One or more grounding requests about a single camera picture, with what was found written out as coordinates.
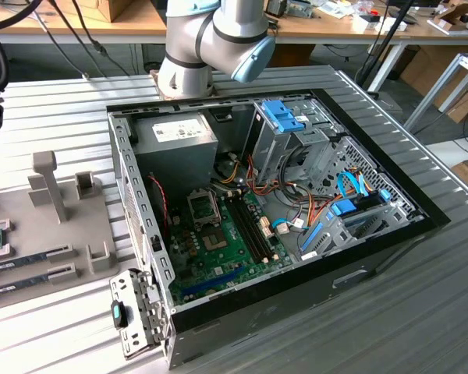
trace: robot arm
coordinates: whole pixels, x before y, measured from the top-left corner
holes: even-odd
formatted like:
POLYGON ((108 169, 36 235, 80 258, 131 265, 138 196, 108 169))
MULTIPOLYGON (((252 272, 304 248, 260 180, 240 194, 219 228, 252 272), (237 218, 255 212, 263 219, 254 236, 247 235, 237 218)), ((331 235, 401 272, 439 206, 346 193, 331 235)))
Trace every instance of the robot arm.
POLYGON ((207 96, 211 67, 241 83, 256 79, 275 48, 263 8, 264 0, 169 0, 160 91, 171 98, 207 96))

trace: red cable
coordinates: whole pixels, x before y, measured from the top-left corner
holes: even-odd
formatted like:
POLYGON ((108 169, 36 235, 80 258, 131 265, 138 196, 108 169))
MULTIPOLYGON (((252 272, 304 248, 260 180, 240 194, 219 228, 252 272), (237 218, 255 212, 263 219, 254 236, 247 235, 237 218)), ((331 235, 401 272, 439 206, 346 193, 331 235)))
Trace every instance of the red cable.
POLYGON ((156 185, 158 186, 159 188, 159 192, 161 193, 161 197, 163 198, 163 212, 164 212, 164 215, 165 215, 165 219, 164 219, 164 225, 165 225, 165 230, 167 231, 168 230, 168 221, 167 221, 167 216, 168 216, 168 202, 166 201, 166 196, 165 196, 165 190, 163 189, 163 187, 161 186, 161 183, 158 182, 158 180, 155 178, 155 177, 151 177, 150 175, 147 176, 151 181, 153 181, 154 183, 156 183, 156 185))

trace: slotted metal table surface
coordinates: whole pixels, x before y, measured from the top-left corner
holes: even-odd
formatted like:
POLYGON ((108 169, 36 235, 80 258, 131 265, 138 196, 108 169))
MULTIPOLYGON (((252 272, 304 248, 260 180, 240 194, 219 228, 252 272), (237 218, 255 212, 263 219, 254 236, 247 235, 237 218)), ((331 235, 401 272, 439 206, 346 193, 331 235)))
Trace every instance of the slotted metal table surface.
MULTIPOLYGON (((176 373, 468 372, 468 189, 398 123, 329 66, 268 69, 221 94, 324 88, 445 211, 451 224, 379 277, 176 373)), ((115 187, 105 106, 157 100, 146 76, 11 84, 0 132, 0 191, 25 188, 30 153, 55 150, 57 179, 92 170, 104 183, 122 270, 136 266, 115 187)), ((100 280, 0 309, 0 372, 162 373, 159 350, 122 356, 100 280)))

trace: ram slot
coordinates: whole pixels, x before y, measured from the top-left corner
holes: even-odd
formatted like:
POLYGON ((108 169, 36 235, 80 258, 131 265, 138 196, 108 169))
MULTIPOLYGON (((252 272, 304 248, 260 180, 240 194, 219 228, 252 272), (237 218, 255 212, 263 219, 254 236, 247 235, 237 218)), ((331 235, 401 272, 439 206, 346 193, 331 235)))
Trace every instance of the ram slot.
POLYGON ((264 259, 271 259, 274 253, 268 247, 246 204, 242 200, 233 200, 226 201, 225 205, 241 234, 241 238, 248 247, 253 261, 261 263, 264 259))

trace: green circuit board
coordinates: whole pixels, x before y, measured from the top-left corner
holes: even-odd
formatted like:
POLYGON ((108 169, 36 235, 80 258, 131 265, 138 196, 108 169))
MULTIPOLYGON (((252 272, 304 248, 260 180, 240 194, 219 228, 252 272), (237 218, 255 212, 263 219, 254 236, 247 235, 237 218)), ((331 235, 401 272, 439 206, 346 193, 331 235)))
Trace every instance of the green circuit board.
MULTIPOLYGON (((205 224, 201 228, 194 227, 187 204, 172 209, 174 224, 170 230, 168 255, 175 270, 170 291, 177 305, 292 264, 284 245, 276 237, 264 239, 275 256, 257 261, 232 218, 227 207, 229 202, 223 198, 217 199, 217 202, 222 220, 215 226, 205 224)), ((263 213, 255 195, 248 192, 237 203, 245 204, 261 233, 258 221, 263 213)))

